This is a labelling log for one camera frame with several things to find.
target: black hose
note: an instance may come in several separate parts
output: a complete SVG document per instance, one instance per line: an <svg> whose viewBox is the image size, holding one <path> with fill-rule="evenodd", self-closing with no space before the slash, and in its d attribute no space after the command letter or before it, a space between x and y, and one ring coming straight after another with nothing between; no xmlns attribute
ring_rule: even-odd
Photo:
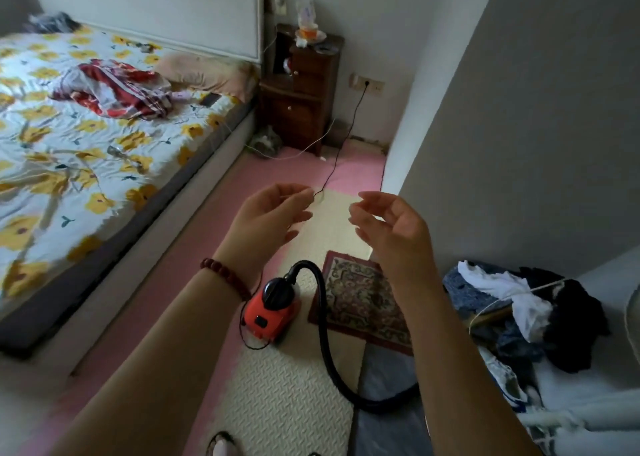
<svg viewBox="0 0 640 456"><path fill-rule="evenodd" d="M418 383L409 387L408 389L389 397L384 400L369 400L359 396L352 391L347 384L344 383L340 374L335 368L333 359L331 357L331 350L329 348L329 337L327 334L326 313L327 313L327 301L326 301L326 288L324 285L324 277L322 272L311 261L299 261L289 270L289 273L285 278L291 278L291 282L296 281L296 276L302 270L306 268L310 270L316 277L318 285L318 334L320 336L320 349L322 350L322 358L324 360L324 366L329 373L329 377L333 382L333 385L338 389L338 392L342 394L345 399L354 405L356 409L360 409L365 412L371 412L373 414L385 414L388 412L394 412L400 409L405 404L409 403L412 399L420 396L420 388Z"/></svg>

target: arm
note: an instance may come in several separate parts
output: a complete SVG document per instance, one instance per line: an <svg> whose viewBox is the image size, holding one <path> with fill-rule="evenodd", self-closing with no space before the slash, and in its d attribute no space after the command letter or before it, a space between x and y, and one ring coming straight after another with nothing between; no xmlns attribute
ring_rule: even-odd
<svg viewBox="0 0 640 456"><path fill-rule="evenodd" d="M274 185L243 204L214 259L247 286L311 218L313 191ZM78 414L53 455L178 455L200 403L240 298L217 274L199 271L131 356Z"/></svg>
<svg viewBox="0 0 640 456"><path fill-rule="evenodd" d="M539 456L442 290L424 220L392 194L360 196L349 221L374 249L404 313L436 454Z"/></svg>

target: wooden nightstand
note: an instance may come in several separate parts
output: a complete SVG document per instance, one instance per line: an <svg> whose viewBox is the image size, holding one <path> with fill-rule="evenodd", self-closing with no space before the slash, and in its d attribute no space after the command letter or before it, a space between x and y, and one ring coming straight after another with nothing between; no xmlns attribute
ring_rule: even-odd
<svg viewBox="0 0 640 456"><path fill-rule="evenodd" d="M298 48L295 26L278 24L273 72L260 80L259 118L282 137L285 146L305 149L326 132L344 39L329 34L321 43L334 53ZM292 75L283 68L291 58ZM309 148L320 155L322 141Z"/></svg>

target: bed frame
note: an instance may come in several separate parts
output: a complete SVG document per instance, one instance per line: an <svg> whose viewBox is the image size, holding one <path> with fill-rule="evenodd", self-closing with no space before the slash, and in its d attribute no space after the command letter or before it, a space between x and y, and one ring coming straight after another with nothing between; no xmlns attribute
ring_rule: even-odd
<svg viewBox="0 0 640 456"><path fill-rule="evenodd" d="M40 3L44 11L63 10L92 27L167 48L262 61L262 0L190 0L189 6L166 5L180 0L120 1L130 5L114 9L113 0ZM194 14L199 25L175 26L193 20ZM251 111L58 333L20 363L22 371L31 366L40 374L66 377L74 370L231 167L255 127Z"/></svg>

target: vacuum cleaner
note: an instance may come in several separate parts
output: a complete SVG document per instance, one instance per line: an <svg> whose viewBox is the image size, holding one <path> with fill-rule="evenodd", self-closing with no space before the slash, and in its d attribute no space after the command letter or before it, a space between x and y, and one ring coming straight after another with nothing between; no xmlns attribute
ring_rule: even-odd
<svg viewBox="0 0 640 456"><path fill-rule="evenodd" d="M296 284L296 277L302 269L308 269L316 278L318 287L318 334L320 349L326 371L331 377L333 385L356 409L373 414L394 412L420 395L418 384L384 400L368 400L353 392L344 383L335 368L329 337L327 334L327 301L326 287L321 270L311 261L299 261L292 266L284 277L271 279L264 286L261 293L257 293L245 306L241 324L258 339L268 343L276 342L284 336L286 328L300 312L300 290Z"/></svg>

